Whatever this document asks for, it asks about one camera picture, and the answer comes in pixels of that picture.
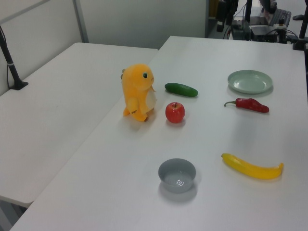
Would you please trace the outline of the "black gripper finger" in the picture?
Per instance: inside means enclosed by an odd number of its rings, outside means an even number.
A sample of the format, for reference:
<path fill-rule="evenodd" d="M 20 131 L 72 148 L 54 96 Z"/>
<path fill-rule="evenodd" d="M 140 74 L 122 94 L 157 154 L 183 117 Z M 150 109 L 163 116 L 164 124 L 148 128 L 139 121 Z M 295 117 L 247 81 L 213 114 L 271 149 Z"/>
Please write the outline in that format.
<path fill-rule="evenodd" d="M 230 26 L 232 24 L 233 15 L 234 15 L 234 4 L 230 3 L 227 7 L 226 25 Z"/>
<path fill-rule="evenodd" d="M 225 24 L 226 3 L 219 2 L 216 14 L 217 32 L 222 32 Z"/>

